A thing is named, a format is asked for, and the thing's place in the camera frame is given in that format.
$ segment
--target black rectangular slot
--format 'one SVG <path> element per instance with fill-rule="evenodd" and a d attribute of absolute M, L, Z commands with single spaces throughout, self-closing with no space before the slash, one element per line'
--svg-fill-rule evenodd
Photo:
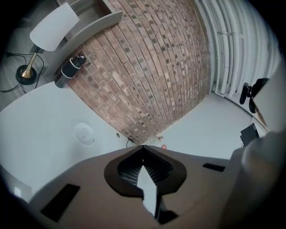
<path fill-rule="evenodd" d="M 49 219 L 58 222 L 80 187 L 67 184 L 41 211 Z"/>
<path fill-rule="evenodd" d="M 214 165 L 214 164 L 210 164 L 210 163 L 206 163 L 203 165 L 204 168 L 210 169 L 210 170 L 215 170 L 218 172 L 223 172 L 225 167 L 224 166 L 220 166 L 220 165 Z"/>

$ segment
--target brass lamp stem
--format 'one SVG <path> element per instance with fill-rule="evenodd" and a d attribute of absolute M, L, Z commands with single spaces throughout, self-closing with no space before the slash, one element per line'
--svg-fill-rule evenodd
<path fill-rule="evenodd" d="M 31 77 L 31 68 L 32 68 L 32 64 L 36 58 L 37 53 L 35 52 L 26 68 L 26 70 L 22 73 L 22 77 L 24 78 L 30 78 Z"/>

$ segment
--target table lamp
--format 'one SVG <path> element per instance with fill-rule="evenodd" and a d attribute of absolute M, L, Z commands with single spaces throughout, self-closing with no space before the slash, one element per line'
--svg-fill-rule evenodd
<path fill-rule="evenodd" d="M 37 49 L 28 65 L 20 66 L 16 72 L 16 79 L 20 84 L 31 85 L 35 82 L 37 73 L 32 65 L 39 50 L 55 51 L 62 39 L 79 20 L 70 5 L 65 3 L 37 24 L 30 33 L 30 38 Z"/>

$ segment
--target lamp base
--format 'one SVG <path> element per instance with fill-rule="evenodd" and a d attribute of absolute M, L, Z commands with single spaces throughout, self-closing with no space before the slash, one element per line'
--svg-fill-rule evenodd
<path fill-rule="evenodd" d="M 27 68 L 27 65 L 21 65 L 18 67 L 16 72 L 16 79 L 17 81 L 22 85 L 31 85 L 36 81 L 37 78 L 37 72 L 34 68 L 31 68 L 31 77 L 25 78 L 22 76 L 23 71 L 25 71 Z"/>

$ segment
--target white table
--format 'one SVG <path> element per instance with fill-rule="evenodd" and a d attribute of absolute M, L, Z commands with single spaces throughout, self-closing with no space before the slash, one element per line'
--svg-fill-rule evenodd
<path fill-rule="evenodd" d="M 78 123 L 93 128 L 94 145 L 75 139 Z M 0 164 L 34 194 L 77 162 L 126 147 L 127 138 L 116 133 L 71 88 L 51 82 L 0 112 Z"/>

